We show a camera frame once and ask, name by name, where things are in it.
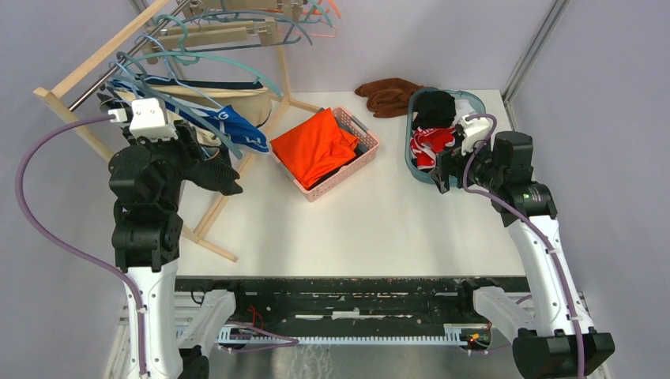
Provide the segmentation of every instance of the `orange shirt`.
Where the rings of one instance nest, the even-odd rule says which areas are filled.
[[[358,138],[341,129],[328,108],[270,143],[279,160],[308,189],[356,157]]]

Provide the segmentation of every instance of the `clothes hanger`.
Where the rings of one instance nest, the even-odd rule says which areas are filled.
[[[126,73],[126,75],[128,75],[128,77],[132,77],[132,76],[133,76],[133,75],[130,73],[130,71],[129,71],[124,65],[122,65],[121,63],[119,63],[118,61],[117,61],[117,62],[109,62],[109,66],[110,66],[110,67],[112,67],[112,66],[114,66],[114,65],[116,65],[121,71],[123,71],[124,73]],[[133,91],[133,94],[135,95],[135,98],[138,99],[139,96],[137,95],[137,86],[133,84],[133,85],[131,86],[130,89]],[[128,101],[128,100],[120,99],[119,101],[121,101],[121,102],[123,102],[123,103],[127,103],[128,105],[130,105],[130,101]]]
[[[194,18],[192,21],[199,22],[201,20],[202,15]],[[165,29],[165,33],[158,36],[157,39],[170,51],[175,49],[181,50],[181,47],[179,46],[180,39],[182,40],[184,47],[200,47],[245,41],[249,36],[258,36],[262,46],[270,46],[271,44],[275,44],[278,40],[277,21],[274,18],[269,17],[263,21],[237,21],[235,23],[227,24],[216,23],[205,25],[205,27],[196,24],[186,28],[188,30],[188,36],[185,39],[182,39],[183,34],[181,33],[182,29],[180,27]],[[147,54],[156,52],[156,46],[149,44],[144,49],[144,52]]]
[[[139,58],[137,58],[138,61],[144,61],[146,59],[150,58],[161,58],[161,57],[194,57],[194,58],[203,58],[203,59],[211,59],[213,61],[217,62],[223,62],[227,63],[232,66],[239,67],[240,69],[244,69],[245,71],[248,71],[252,73],[253,75],[256,75],[257,79],[256,81],[262,81],[265,82],[265,84],[272,90],[272,92],[275,93],[275,95],[281,97],[281,91],[279,90],[279,87],[277,87],[277,84],[275,84],[273,81],[271,81],[267,76],[263,75],[262,73],[259,73],[255,69],[250,68],[249,66],[241,63],[234,61],[232,59],[227,59],[227,58],[222,58],[222,57],[217,57],[215,55],[210,55],[210,54],[202,54],[202,53],[191,53],[191,52],[180,52],[180,51],[168,51],[167,53],[153,53],[153,54],[147,54],[143,55]]]
[[[158,42],[157,39],[155,39],[155,38],[153,38],[149,35],[146,35],[146,34],[144,34],[142,36],[139,36],[135,40],[135,43],[137,43],[137,41],[140,38],[149,39],[149,40],[153,41],[163,52],[165,52],[165,53],[168,52],[167,50],[165,50],[165,47],[162,44],[160,44],[160,42]],[[265,136],[265,134],[263,132],[258,130],[258,128],[256,128],[255,126],[248,123],[247,120],[244,120],[246,123],[242,123],[242,125],[240,125],[239,122],[238,123],[230,122],[228,124],[226,122],[223,122],[222,120],[227,119],[231,115],[228,110],[225,110],[225,108],[226,108],[225,106],[218,103],[212,97],[206,95],[203,91],[201,91],[201,90],[199,90],[195,87],[191,87],[188,84],[182,83],[177,78],[177,75],[172,70],[172,68],[169,66],[169,62],[168,62],[167,57],[163,58],[163,63],[165,64],[165,68],[168,71],[168,76],[171,77],[171,78],[149,76],[149,77],[145,78],[145,81],[147,81],[149,79],[154,79],[154,80],[163,81],[163,82],[174,81],[178,85],[180,85],[184,88],[188,88],[191,91],[196,92],[197,94],[206,98],[207,100],[209,100],[211,103],[213,103],[216,106],[215,112],[213,112],[213,114],[210,113],[209,111],[207,111],[205,108],[199,107],[199,104],[193,104],[191,106],[190,103],[185,103],[186,102],[185,100],[179,99],[178,97],[175,100],[179,101],[181,103],[184,103],[184,105],[187,105],[188,107],[191,107],[191,108],[193,108],[195,110],[198,110],[200,112],[204,111],[208,118],[215,118],[219,122],[219,128],[221,128],[221,127],[224,128],[224,132],[227,133],[228,135],[230,135],[231,141],[233,141],[233,143],[245,144],[245,145],[247,145],[247,146],[249,146],[249,147],[251,147],[254,150],[259,151],[259,152],[263,152],[263,153],[268,153],[269,152],[267,137]],[[184,118],[186,118],[187,121],[195,123],[196,126],[199,125],[199,122],[197,122],[197,120],[189,119],[187,116],[184,117]]]
[[[323,3],[323,0],[318,0],[318,4],[319,4],[319,5],[321,5],[322,3]],[[340,9],[337,8],[337,5],[335,5],[335,2],[334,2],[333,0],[328,0],[328,3],[330,4],[330,7],[333,8],[333,11],[334,11],[335,14],[337,15],[337,18],[342,18],[342,14],[340,13]],[[265,10],[266,12],[272,12],[272,13],[283,13],[283,10],[281,10],[281,9],[276,9],[276,8],[252,8],[252,9],[254,9],[254,10]],[[320,10],[317,10],[317,9],[316,9],[315,7],[313,7],[313,6],[312,6],[312,9],[313,9],[312,14],[314,14],[315,16],[321,16],[321,15],[322,15],[322,13],[321,13]],[[303,13],[303,15],[306,15],[306,14],[307,14],[307,11],[304,10],[302,13]],[[303,24],[311,24],[311,23],[315,23],[315,22],[313,22],[313,21],[315,21],[315,20],[309,20],[309,22],[308,22],[307,20],[304,20],[304,21],[302,21],[302,23],[303,23]]]
[[[210,13],[207,13],[207,14],[203,13],[204,16],[201,15],[200,17],[202,17],[203,19],[206,19],[206,20],[215,20],[215,21],[219,21],[219,22],[234,22],[234,21],[254,21],[254,22],[258,22],[258,21],[264,21],[264,19],[258,19],[258,18],[240,18],[240,14],[243,14],[243,13],[258,14],[258,15],[265,16],[265,17],[272,17],[272,18],[276,19],[277,21],[288,22],[288,23],[291,24],[291,28],[289,30],[292,31],[293,28],[298,28],[298,30],[300,30],[303,33],[303,35],[307,38],[307,41],[310,43],[310,45],[314,45],[314,43],[312,42],[312,39],[310,38],[309,33],[307,32],[307,30],[305,30],[305,28],[302,25],[300,25],[299,23],[297,23],[297,22],[291,20],[290,18],[284,16],[283,14],[270,13],[270,12],[265,12],[265,11],[262,11],[262,10],[241,9],[241,10],[221,10],[221,11],[216,11],[216,12],[210,12]],[[234,14],[235,16],[232,17],[232,18],[219,17],[219,16],[224,16],[224,15],[227,15],[227,14]],[[192,21],[195,21],[197,19],[198,19],[198,17],[190,17],[190,18],[187,18],[187,19],[183,20],[183,22],[192,22]],[[286,35],[284,37],[284,40],[281,43],[273,43],[273,46],[289,45],[289,44],[297,43],[299,41],[300,41],[300,39],[288,40],[288,35]],[[191,52],[194,52],[194,53],[198,52],[199,53],[199,52],[210,52],[210,51],[238,50],[238,49],[247,49],[247,48],[252,48],[252,47],[260,47],[260,46],[262,46],[262,44],[242,45],[242,46],[239,46],[239,47],[216,47],[216,48],[198,49],[198,50],[192,50]]]
[[[319,23],[327,25],[327,23],[323,20],[319,21]],[[337,35],[340,33],[340,31],[337,29],[337,26],[333,26],[332,30],[333,30],[333,34],[318,34],[318,33],[308,33],[308,34],[309,34],[310,37],[323,37],[323,38],[335,38],[335,37],[337,37]],[[284,31],[284,30],[280,29],[279,32],[287,33],[287,34],[293,34],[293,35],[298,34],[296,32],[293,32],[291,30],[291,28],[289,28],[287,31]]]
[[[135,43],[137,43],[138,40],[141,39],[141,38],[146,38],[146,39],[148,39],[148,40],[154,42],[154,43],[155,43],[155,44],[156,44],[156,45],[157,45],[157,46],[158,46],[164,53],[167,53],[167,52],[168,52],[167,50],[165,50],[165,47],[164,47],[160,42],[158,42],[158,39],[155,39],[155,38],[151,37],[151,36],[148,35],[148,34],[142,34],[141,36],[137,37],[137,38],[135,39]],[[182,82],[179,80],[179,78],[177,77],[177,74],[175,73],[175,71],[172,69],[172,67],[170,67],[170,63],[169,63],[169,61],[168,61],[168,57],[163,57],[163,64],[165,64],[165,69],[167,70],[167,77],[158,77],[158,76],[152,75],[152,76],[146,77],[146,80],[148,80],[148,79],[154,79],[154,80],[164,81],[164,82],[172,82],[172,81],[174,81],[174,82],[177,83],[178,85],[180,85],[180,86],[182,86],[182,87],[184,87],[184,88],[188,88],[189,90],[191,90],[191,91],[193,91],[193,92],[196,92],[198,95],[200,95],[200,96],[204,97],[205,99],[209,100],[209,102],[211,102],[212,104],[214,104],[214,105],[217,107],[217,109],[223,109],[223,108],[224,108],[223,105],[221,105],[220,103],[218,103],[218,102],[217,102],[215,99],[213,99],[212,97],[210,97],[210,96],[208,96],[207,94],[205,94],[203,91],[201,91],[201,90],[199,90],[199,89],[197,89],[197,88],[195,88],[195,87],[191,87],[191,86],[188,85],[188,84],[182,83]]]
[[[272,80],[270,80],[267,76],[263,75],[262,73],[258,72],[257,70],[252,69],[251,67],[249,67],[249,66],[247,66],[247,65],[245,65],[241,62],[237,62],[235,60],[228,59],[228,58],[217,57],[216,55],[202,54],[202,53],[195,53],[195,52],[186,51],[186,48],[183,46],[183,40],[185,40],[186,37],[188,37],[188,28],[185,26],[185,24],[183,22],[181,22],[181,20],[179,20],[177,18],[174,18],[173,16],[161,15],[161,16],[158,17],[158,20],[162,20],[163,18],[167,18],[167,19],[175,21],[182,28],[183,36],[178,41],[178,45],[179,45],[179,48],[180,48],[181,51],[166,51],[166,52],[160,52],[160,53],[146,54],[146,55],[143,55],[139,58],[133,58],[133,60],[135,62],[139,62],[139,61],[147,60],[147,59],[151,59],[151,58],[162,58],[162,57],[167,57],[167,56],[175,57],[175,58],[177,58],[177,60],[179,62],[181,62],[182,59],[178,58],[178,57],[194,58],[193,61],[187,61],[189,65],[192,65],[196,62],[199,62],[201,58],[209,59],[209,60],[213,60],[213,61],[217,61],[217,62],[223,62],[223,63],[227,63],[227,64],[232,65],[232,66],[239,67],[240,69],[244,69],[245,71],[252,73],[253,75],[256,76],[256,81],[265,82],[267,84],[268,88],[270,88],[275,93],[275,95],[277,95],[279,97],[282,97],[279,87]]]
[[[271,17],[274,17],[274,15],[276,15],[278,13],[283,13],[283,11],[279,11],[279,12],[274,13],[274,12],[267,12],[265,10],[255,10],[255,9],[226,10],[225,6],[224,6],[224,0],[219,0],[219,1],[220,1],[221,7],[223,8],[223,10],[216,11],[216,12],[209,12],[206,16],[218,15],[218,14],[231,14],[231,13],[258,13],[258,12],[262,12],[260,14],[265,14],[265,15],[269,14]],[[312,8],[310,8],[310,11],[308,13],[312,14],[312,12],[315,11],[316,9],[321,11],[323,17],[326,19],[326,22],[328,23],[328,26],[330,26],[332,28],[333,27],[333,22],[330,20],[330,17],[328,17],[327,12],[315,0],[307,0],[307,1],[310,4],[312,4]],[[292,21],[292,23],[297,23],[297,24],[305,23],[305,21],[300,21],[300,20],[296,21],[296,20],[291,19],[290,17],[286,17],[285,15],[281,18],[281,20],[284,20],[283,22],[291,22]],[[307,24],[314,24],[316,22],[318,22],[318,21],[307,22]]]
[[[216,128],[211,124],[211,122],[207,122],[203,117],[199,116],[198,114],[195,114],[189,107],[186,107],[179,103],[178,101],[173,100],[170,96],[167,96],[159,91],[155,91],[150,88],[150,86],[146,83],[146,77],[149,76],[149,73],[147,73],[146,69],[144,66],[139,62],[140,59],[135,59],[133,56],[130,54],[127,54],[123,51],[119,51],[116,53],[116,58],[118,60],[121,59],[126,59],[128,61],[127,64],[125,64],[126,68],[128,69],[129,65],[135,65],[140,71],[141,74],[137,75],[134,73],[133,76],[130,78],[126,79],[125,77],[121,77],[119,75],[115,75],[115,79],[119,79],[121,81],[130,81],[131,84],[135,84],[138,89],[138,94],[139,92],[143,92],[144,96],[151,96],[151,97],[157,97],[161,100],[163,100],[165,103],[171,104],[175,109],[179,109],[184,114],[187,114],[191,118],[195,119],[198,123],[202,124],[206,129],[208,129],[210,132],[214,133],[215,136],[217,136],[223,144],[228,147],[228,150],[233,153],[233,155],[237,159],[242,159],[242,152],[239,150],[239,148],[232,143],[230,138],[226,136],[221,130]]]

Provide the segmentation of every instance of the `white cloth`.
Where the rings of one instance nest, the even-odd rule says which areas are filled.
[[[451,125],[458,124],[461,121],[463,116],[474,113],[475,108],[470,105],[470,102],[467,99],[458,99],[454,101],[456,103],[456,117],[454,117],[454,122]]]

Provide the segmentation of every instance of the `metal floor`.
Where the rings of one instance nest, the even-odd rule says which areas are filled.
[[[212,379],[521,378],[511,348],[469,358],[453,347],[304,345],[251,354],[215,350],[209,359]]]

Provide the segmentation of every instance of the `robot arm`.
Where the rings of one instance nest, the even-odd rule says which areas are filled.
[[[457,187],[492,199],[521,256],[535,315],[498,287],[473,288],[474,310],[512,342],[514,361],[524,378],[577,376],[581,350],[577,338],[583,340],[583,374],[591,374],[614,352],[614,342],[610,333],[596,331],[579,300],[563,256],[553,197],[548,187],[532,179],[533,139],[519,132],[500,132],[492,150],[486,145],[473,151],[477,141],[488,141],[495,126],[481,116],[461,120],[457,128],[461,143],[438,155],[431,177],[442,193],[450,189],[449,177],[455,177]],[[466,175],[488,193],[468,189]],[[541,235],[547,237],[544,242]]]
[[[116,122],[131,118],[124,135],[130,146],[108,165],[115,202],[112,235],[116,266],[136,284],[145,307],[131,312],[128,378],[207,378],[209,352],[225,321],[235,312],[235,296],[215,290],[177,340],[174,290],[183,221],[177,214],[183,180],[232,195],[241,192],[228,152],[205,159],[195,131],[173,123],[157,99],[138,99],[132,110],[111,110]],[[126,286],[129,309],[136,309]]]

